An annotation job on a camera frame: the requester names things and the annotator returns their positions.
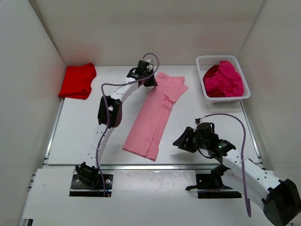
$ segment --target pink t-shirt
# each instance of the pink t-shirt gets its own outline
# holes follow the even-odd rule
[[[169,77],[165,73],[158,73],[156,76],[158,86],[154,87],[146,97],[123,145],[125,150],[156,160],[159,143],[171,109],[188,89],[184,79],[184,77]]]

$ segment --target white floor panel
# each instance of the white floor panel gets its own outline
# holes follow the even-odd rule
[[[87,100],[66,98],[56,128],[50,150],[49,164],[81,164],[92,144],[97,129],[97,113],[101,99],[100,86],[104,82],[122,83],[132,67],[110,66],[96,67],[97,77],[92,82],[92,92]],[[184,76],[188,90],[172,108],[170,118],[159,145],[159,154],[155,162],[122,149],[126,137],[151,88],[140,87],[123,104],[123,119],[115,129],[103,154],[102,164],[209,164],[217,163],[200,154],[189,153],[173,146],[172,143],[184,132],[187,126],[195,127],[194,120],[210,113],[229,113],[237,116],[247,127],[239,102],[234,105],[207,104],[200,83],[197,67],[160,66],[160,72],[170,76]],[[110,95],[116,87],[106,87]],[[242,144],[240,124],[227,116],[213,116],[206,121],[215,123],[215,132],[222,139],[233,143],[238,150]],[[258,162],[252,139],[247,129],[245,156]]]

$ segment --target cable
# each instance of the cable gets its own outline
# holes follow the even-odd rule
[[[98,152],[99,152],[100,143],[101,143],[103,137],[105,136],[105,133],[106,133],[107,130],[109,129],[109,124],[110,124],[110,112],[109,112],[109,106],[108,106],[107,99],[105,98],[105,93],[104,93],[103,87],[104,87],[104,86],[120,86],[120,87],[122,87],[122,86],[126,86],[126,85],[133,84],[133,83],[135,83],[135,82],[147,80],[147,79],[149,79],[151,76],[154,76],[155,73],[156,73],[156,71],[157,71],[158,68],[159,68],[159,64],[160,64],[160,63],[159,63],[159,59],[158,59],[158,57],[157,57],[155,54],[153,54],[153,53],[147,53],[147,54],[145,54],[145,55],[143,56],[143,59],[144,59],[147,55],[152,55],[152,56],[154,56],[154,57],[156,58],[156,60],[157,60],[157,68],[156,68],[156,69],[154,70],[154,72],[153,72],[152,74],[150,74],[148,77],[143,78],[143,79],[138,79],[138,80],[136,80],[136,81],[131,81],[131,82],[128,82],[128,83],[123,83],[123,84],[103,83],[103,84],[101,85],[101,91],[102,91],[102,95],[103,95],[104,105],[105,105],[106,112],[107,112],[107,127],[105,128],[105,130],[104,130],[102,136],[100,137],[100,139],[99,139],[99,141],[98,141],[98,145],[97,145],[97,149],[96,149],[96,164],[97,164],[98,170],[99,170],[99,172],[100,172],[100,175],[101,175],[102,181],[103,181],[103,196],[104,196],[104,197],[105,197],[105,182],[104,182],[103,172],[101,171],[100,165],[99,165],[99,162],[98,162]]]
[[[213,159],[214,157],[213,156],[205,156],[202,152],[201,152],[201,150],[198,148],[198,152],[202,155],[202,156],[204,156],[205,158],[207,158],[207,159]]]
[[[110,193],[109,193],[109,189],[108,189],[108,186],[107,186],[107,185],[105,185],[105,189],[107,190],[107,195],[109,196]]]
[[[90,189],[95,188],[95,187],[98,185],[98,181],[99,181],[99,179],[97,178],[97,182],[96,182],[96,184],[95,184],[93,187],[88,187],[87,185],[85,185],[85,186],[86,186],[87,188],[90,188]]]
[[[248,199],[248,195],[247,195],[247,189],[246,189],[246,170],[245,170],[245,163],[243,161],[244,159],[244,147],[245,147],[245,143],[246,143],[246,128],[244,126],[244,124],[242,123],[242,121],[238,118],[235,117],[231,114],[226,114],[226,113],[214,113],[214,114],[208,114],[205,115],[203,118],[209,117],[209,116],[214,116],[214,115],[226,115],[229,117],[232,117],[234,119],[236,119],[237,121],[239,121],[239,123],[241,124],[241,126],[243,127],[243,131],[244,131],[244,138],[243,138],[243,143],[241,145],[241,153],[240,153],[240,159],[241,159],[241,168],[242,168],[242,175],[243,175],[243,185],[244,185],[244,194],[245,194],[245,203],[246,203],[246,211],[248,213],[248,216],[251,217],[251,203],[250,200]]]

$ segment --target black mounting plate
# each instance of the black mounting plate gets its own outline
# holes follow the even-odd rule
[[[197,174],[197,187],[199,199],[234,199],[241,198],[241,194],[230,187],[218,186],[213,181],[212,174]],[[202,192],[202,190],[216,190],[215,192]]]
[[[113,186],[113,174],[104,174],[103,175],[104,180],[107,179],[110,180],[109,183],[107,183],[107,188],[109,190],[109,196],[108,192],[106,191],[106,197],[111,197],[112,193],[112,186]],[[101,175],[99,175],[98,183],[93,187],[87,187],[85,186],[81,180],[80,176],[78,174],[73,174],[71,185],[70,185],[70,191],[69,196],[82,196],[82,197],[103,197],[103,182],[101,179]]]

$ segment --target white basket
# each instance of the white basket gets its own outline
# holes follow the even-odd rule
[[[218,65],[221,60],[227,60],[229,61],[235,68],[235,70],[240,74],[241,79],[244,84],[244,94],[242,97],[209,97],[207,96],[205,85],[203,82],[203,77],[206,74],[206,72],[214,65]],[[244,77],[243,72],[241,71],[241,68],[239,66],[239,63],[235,56],[231,55],[207,55],[207,56],[198,56],[197,59],[197,66],[198,66],[198,73],[199,77],[201,79],[201,84],[203,88],[203,93],[205,98],[210,101],[210,103],[229,103],[229,102],[236,102],[241,99],[247,99],[250,97],[251,92],[248,87],[248,84],[246,83],[246,79]]]

